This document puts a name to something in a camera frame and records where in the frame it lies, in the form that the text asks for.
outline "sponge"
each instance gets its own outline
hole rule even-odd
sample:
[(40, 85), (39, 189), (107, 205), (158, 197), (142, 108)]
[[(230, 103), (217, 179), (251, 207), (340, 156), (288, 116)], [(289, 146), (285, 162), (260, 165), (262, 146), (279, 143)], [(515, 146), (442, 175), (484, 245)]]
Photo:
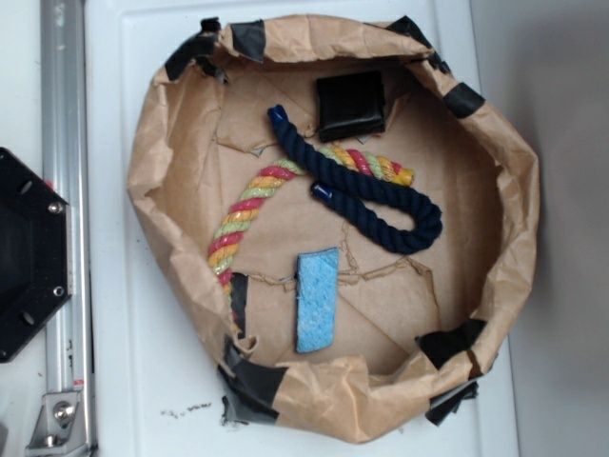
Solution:
[(338, 272), (338, 248), (298, 255), (298, 352), (312, 352), (332, 344)]

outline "black hexagonal plate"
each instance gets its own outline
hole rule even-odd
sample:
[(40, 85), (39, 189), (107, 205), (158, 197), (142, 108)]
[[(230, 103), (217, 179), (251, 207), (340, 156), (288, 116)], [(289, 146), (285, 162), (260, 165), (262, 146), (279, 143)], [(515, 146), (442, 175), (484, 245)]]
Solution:
[(0, 363), (69, 298), (68, 204), (0, 148)]

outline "paper bag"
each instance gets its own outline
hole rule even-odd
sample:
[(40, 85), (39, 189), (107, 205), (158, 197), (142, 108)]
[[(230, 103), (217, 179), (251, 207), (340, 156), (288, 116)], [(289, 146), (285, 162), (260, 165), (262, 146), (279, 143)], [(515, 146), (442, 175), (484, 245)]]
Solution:
[[(383, 77), (386, 131), (333, 146), (415, 170), (415, 188), (442, 209), (442, 235), (411, 256), (390, 253), (314, 201), (312, 177), (297, 176), (259, 209), (232, 256), (246, 286), (232, 297), (244, 307), (240, 335), (207, 257), (247, 183), (285, 157), (266, 110), (282, 104), (319, 147), (316, 80), (370, 70)], [(538, 159), (407, 17), (387, 28), (319, 15), (225, 29), (203, 21), (154, 75), (128, 192), (218, 368), (229, 419), (353, 443), (426, 411), (438, 423), (475, 394), (531, 290)], [(369, 207), (412, 228), (407, 215)], [(334, 343), (297, 353), (296, 259), (332, 247), (340, 249)]]

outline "black square object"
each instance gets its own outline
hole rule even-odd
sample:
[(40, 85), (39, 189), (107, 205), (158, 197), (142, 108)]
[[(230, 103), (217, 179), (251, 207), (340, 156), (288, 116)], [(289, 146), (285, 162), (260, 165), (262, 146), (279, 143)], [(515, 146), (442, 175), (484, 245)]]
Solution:
[(317, 80), (323, 142), (384, 131), (383, 79), (379, 71)]

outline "bolt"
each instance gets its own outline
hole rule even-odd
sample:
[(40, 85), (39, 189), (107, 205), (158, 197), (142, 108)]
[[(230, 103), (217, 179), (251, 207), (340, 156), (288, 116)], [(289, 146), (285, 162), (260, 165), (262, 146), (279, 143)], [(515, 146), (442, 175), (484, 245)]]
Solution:
[(58, 443), (57, 435), (54, 434), (45, 436), (42, 442), (44, 447), (56, 447)]
[(49, 205), (49, 212), (51, 214), (61, 214), (64, 212), (64, 206), (60, 202), (53, 202)]
[(59, 402), (53, 408), (53, 417), (60, 424), (65, 424), (69, 422), (72, 417), (74, 417), (74, 413), (76, 412), (76, 408), (68, 402)]

